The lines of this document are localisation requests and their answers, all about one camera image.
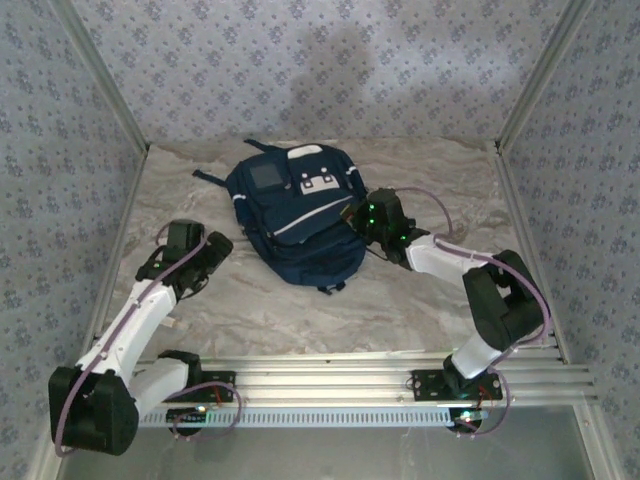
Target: white stripe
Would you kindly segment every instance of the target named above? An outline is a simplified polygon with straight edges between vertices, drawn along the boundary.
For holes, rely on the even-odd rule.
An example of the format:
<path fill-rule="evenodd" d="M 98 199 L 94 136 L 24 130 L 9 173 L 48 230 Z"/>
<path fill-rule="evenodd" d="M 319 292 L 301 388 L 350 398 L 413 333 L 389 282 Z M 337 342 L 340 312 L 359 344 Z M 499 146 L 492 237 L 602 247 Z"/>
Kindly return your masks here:
<path fill-rule="evenodd" d="M 293 160 L 294 158 L 304 157 L 312 153 L 320 153 L 322 149 L 318 145 L 306 145 L 304 147 L 294 148 L 287 152 L 287 158 Z"/>
<path fill-rule="evenodd" d="M 295 227 L 297 224 L 299 224 L 300 222 L 304 222 L 307 218 L 313 217 L 315 214 L 320 213 L 320 212 L 324 212 L 327 208 L 331 208 L 334 205 L 337 205 L 341 202 L 344 202 L 345 200 L 349 200 L 350 198 L 353 198 L 352 195 L 349 195 L 348 197 L 344 197 L 341 198 L 340 200 L 336 200 L 335 202 L 331 202 L 328 203 L 326 205 L 323 205 L 321 207 L 316 208 L 315 210 L 311 210 L 310 212 L 305 213 L 304 215 L 302 215 L 301 217 L 296 218 L 293 222 L 291 222 L 288 225 L 285 225 L 284 227 L 282 227 L 280 230 L 273 232 L 274 235 L 280 235 L 283 232 L 286 232 L 287 230 L 289 230 L 290 228 Z"/>

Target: navy blue backpack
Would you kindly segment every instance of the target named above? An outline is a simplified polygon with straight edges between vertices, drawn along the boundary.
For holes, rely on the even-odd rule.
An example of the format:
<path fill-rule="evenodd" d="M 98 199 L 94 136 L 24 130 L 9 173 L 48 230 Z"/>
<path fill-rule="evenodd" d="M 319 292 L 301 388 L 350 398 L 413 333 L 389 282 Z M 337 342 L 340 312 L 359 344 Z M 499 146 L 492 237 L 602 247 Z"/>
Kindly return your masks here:
<path fill-rule="evenodd" d="M 364 241 L 340 212 L 367 195 L 355 165 L 337 148 L 246 143 L 263 153 L 240 162 L 226 180 L 193 175 L 226 187 L 238 223 L 260 257 L 285 282 L 330 294 L 360 267 Z"/>

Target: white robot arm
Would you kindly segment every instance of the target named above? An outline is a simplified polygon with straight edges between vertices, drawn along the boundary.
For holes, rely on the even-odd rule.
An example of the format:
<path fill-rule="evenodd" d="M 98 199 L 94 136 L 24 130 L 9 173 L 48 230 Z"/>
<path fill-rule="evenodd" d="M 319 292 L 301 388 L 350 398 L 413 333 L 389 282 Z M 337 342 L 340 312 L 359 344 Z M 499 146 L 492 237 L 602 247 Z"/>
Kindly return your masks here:
<path fill-rule="evenodd" d="M 393 189 L 369 193 L 342 216 L 367 244 L 379 243 L 389 261 L 465 289 L 476 332 L 444 362 L 444 381 L 454 397 L 464 396 L 489 366 L 544 324 L 543 308 L 525 283 L 537 288 L 517 253 L 474 252 L 415 228 Z M 498 287 L 509 293 L 503 297 Z"/>
<path fill-rule="evenodd" d="M 203 237 L 200 223 L 171 222 L 167 244 L 140 267 L 107 331 L 73 368 L 58 367 L 51 375 L 54 441 L 62 417 L 62 445 L 120 455 L 133 441 L 139 418 L 201 382 L 199 358 L 187 352 L 164 352 L 146 370 L 135 376 L 133 371 L 160 322 L 185 292 L 198 293 L 231 253 L 233 244 L 224 235 L 214 232 L 206 242 Z"/>

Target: patterned wallpaper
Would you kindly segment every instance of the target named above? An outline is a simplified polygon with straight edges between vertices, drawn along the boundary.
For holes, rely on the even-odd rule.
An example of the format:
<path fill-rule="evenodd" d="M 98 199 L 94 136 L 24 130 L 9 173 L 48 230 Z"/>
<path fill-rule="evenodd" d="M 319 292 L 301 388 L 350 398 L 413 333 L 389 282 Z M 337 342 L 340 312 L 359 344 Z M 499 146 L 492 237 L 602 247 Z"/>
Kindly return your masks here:
<path fill-rule="evenodd" d="M 137 163 L 46 0 L 0 2 L 0 478 L 73 362 Z"/>
<path fill-rule="evenodd" d="M 509 159 L 572 358 L 640 478 L 640 4 L 596 0 Z"/>
<path fill-rule="evenodd" d="M 566 0 L 73 0 L 147 140 L 494 138 Z"/>

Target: marble surface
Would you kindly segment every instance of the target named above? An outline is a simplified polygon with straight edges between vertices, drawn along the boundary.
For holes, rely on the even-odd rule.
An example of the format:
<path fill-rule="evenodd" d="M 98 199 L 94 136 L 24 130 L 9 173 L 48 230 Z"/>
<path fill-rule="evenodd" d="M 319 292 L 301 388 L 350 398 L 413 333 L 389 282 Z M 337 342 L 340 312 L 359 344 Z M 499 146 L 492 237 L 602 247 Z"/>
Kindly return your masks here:
<path fill-rule="evenodd" d="M 489 143 L 442 138 L 322 143 L 345 150 L 370 188 L 421 186 L 436 193 L 451 212 L 454 243 L 484 251 L 517 249 Z M 466 340 L 473 324 L 462 290 L 372 255 L 347 288 L 331 297 L 284 283 L 243 238 L 226 190 L 191 176 L 196 167 L 226 176 L 256 152 L 240 141 L 151 148 L 108 318 L 124 304 L 137 268 L 155 248 L 157 230 L 171 219 L 202 222 L 235 246 L 209 285 L 178 304 L 159 327 L 145 356 L 165 348 L 203 356 L 447 351 Z M 428 197 L 404 193 L 401 198 L 405 213 L 420 227 L 445 231 L 445 218 Z"/>

